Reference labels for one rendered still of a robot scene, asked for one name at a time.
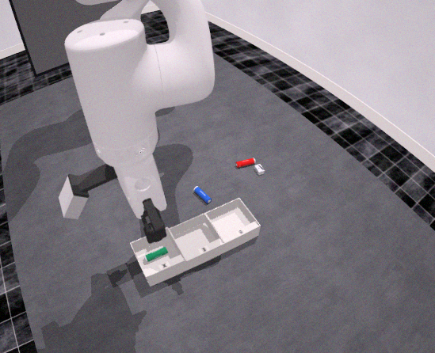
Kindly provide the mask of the white three-compartment bin rack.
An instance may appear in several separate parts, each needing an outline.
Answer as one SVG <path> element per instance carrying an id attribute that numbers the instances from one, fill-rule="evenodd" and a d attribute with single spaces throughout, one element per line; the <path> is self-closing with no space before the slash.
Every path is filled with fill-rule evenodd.
<path id="1" fill-rule="evenodd" d="M 146 237 L 133 241 L 132 249 L 152 287 L 257 237 L 260 227 L 237 198 L 179 225 L 166 227 L 167 236 L 161 241 L 149 244 Z M 164 247 L 167 254 L 145 261 L 144 256 Z"/>

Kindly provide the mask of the red aa battery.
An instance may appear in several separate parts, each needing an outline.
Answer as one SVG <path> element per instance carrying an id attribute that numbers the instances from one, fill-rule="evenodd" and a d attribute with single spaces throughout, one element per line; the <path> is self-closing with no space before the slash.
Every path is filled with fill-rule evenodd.
<path id="1" fill-rule="evenodd" d="M 251 158 L 251 159 L 247 159 L 247 160 L 244 160 L 244 161 L 237 161 L 236 162 L 236 166 L 238 168 L 238 167 L 242 167 L 242 166 L 245 166 L 245 165 L 252 165 L 254 163 L 255 163 L 255 159 Z"/>

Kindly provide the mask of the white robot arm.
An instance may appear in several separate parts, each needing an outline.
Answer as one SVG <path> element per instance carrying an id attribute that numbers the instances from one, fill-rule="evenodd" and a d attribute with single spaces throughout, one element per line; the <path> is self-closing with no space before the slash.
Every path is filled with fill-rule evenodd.
<path id="1" fill-rule="evenodd" d="M 78 97 L 100 159 L 120 164 L 142 158 L 158 141 L 155 112 L 206 98 L 215 67 L 201 0 L 151 0 L 163 13 L 170 38 L 147 44 L 140 20 L 150 0 L 123 0 L 100 20 L 65 39 Z M 59 202 L 64 218 L 78 219 L 88 191 L 117 178 L 104 164 L 68 174 Z"/>

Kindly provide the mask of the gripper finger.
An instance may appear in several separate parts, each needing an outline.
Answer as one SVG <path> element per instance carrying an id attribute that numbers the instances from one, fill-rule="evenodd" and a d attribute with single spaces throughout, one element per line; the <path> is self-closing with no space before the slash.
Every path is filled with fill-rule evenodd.
<path id="1" fill-rule="evenodd" d="M 145 199 L 143 201 L 143 205 L 145 211 L 143 212 L 143 215 L 141 215 L 143 216 L 141 219 L 144 224 L 143 230 L 146 235 L 147 241 L 149 244 L 161 241 L 164 237 L 166 237 L 166 229 L 164 227 L 164 222 L 162 221 L 161 215 L 158 209 L 154 206 L 151 198 Z M 145 217 L 147 216 L 149 217 L 151 223 L 147 224 L 147 220 L 145 219 Z"/>

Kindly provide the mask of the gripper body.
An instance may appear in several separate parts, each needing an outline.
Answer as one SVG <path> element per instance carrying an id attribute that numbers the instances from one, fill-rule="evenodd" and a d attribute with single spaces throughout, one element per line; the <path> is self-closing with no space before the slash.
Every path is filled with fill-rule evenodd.
<path id="1" fill-rule="evenodd" d="M 107 165 L 115 167 L 120 186 L 135 213 L 141 219 L 144 212 L 142 202 L 151 198 L 154 206 L 160 211 L 166 209 L 166 199 L 162 183 L 155 164 L 153 152 L 155 148 L 143 158 L 134 158 L 120 164 L 104 161 Z"/>

